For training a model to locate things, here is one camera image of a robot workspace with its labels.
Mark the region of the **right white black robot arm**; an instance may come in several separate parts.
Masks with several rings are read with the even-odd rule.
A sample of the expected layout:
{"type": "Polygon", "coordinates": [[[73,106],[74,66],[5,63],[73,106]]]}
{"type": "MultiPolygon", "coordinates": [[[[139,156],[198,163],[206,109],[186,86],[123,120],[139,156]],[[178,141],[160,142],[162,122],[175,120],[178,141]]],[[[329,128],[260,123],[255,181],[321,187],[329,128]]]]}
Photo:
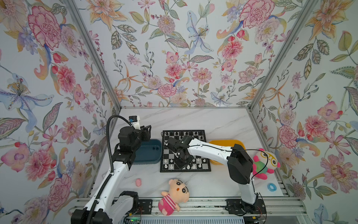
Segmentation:
{"type": "Polygon", "coordinates": [[[174,162],[180,169],[191,164],[195,156],[226,165],[230,178],[239,186],[241,200],[244,204],[255,205],[258,195],[251,181],[253,178],[253,161],[241,145],[218,146],[191,136],[184,136],[181,140],[170,137],[166,146],[174,153],[174,162]]]}

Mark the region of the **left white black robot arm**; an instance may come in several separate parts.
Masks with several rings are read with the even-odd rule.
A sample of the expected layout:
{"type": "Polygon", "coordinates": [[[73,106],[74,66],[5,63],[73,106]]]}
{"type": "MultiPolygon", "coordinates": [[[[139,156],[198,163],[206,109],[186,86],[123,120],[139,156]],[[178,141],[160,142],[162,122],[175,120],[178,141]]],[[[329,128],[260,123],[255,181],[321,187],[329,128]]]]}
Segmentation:
{"type": "Polygon", "coordinates": [[[151,126],[121,128],[115,151],[111,149],[110,138],[107,139],[110,169],[91,200],[83,209],[74,211],[70,219],[72,224],[118,224],[138,212],[138,193],[120,193],[120,184],[129,172],[141,143],[150,140],[151,129],[151,126]]]}

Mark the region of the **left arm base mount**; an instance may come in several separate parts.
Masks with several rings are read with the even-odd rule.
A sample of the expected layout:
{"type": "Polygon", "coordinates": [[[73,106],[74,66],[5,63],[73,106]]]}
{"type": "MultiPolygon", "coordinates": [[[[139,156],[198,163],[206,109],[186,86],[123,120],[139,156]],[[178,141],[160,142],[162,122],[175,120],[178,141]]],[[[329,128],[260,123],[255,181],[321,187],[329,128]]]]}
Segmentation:
{"type": "Polygon", "coordinates": [[[126,215],[151,215],[153,208],[152,199],[135,199],[132,208],[126,215]]]}

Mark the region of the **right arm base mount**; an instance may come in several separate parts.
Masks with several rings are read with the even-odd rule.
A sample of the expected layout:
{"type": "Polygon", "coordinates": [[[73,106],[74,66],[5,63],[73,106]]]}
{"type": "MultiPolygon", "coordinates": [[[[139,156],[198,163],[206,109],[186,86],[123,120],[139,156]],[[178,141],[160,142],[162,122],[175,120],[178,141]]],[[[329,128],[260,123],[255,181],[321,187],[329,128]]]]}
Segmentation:
{"type": "Polygon", "coordinates": [[[254,204],[248,204],[241,199],[227,199],[225,210],[229,214],[244,216],[247,214],[266,215],[266,205],[262,199],[257,199],[254,204]]]}

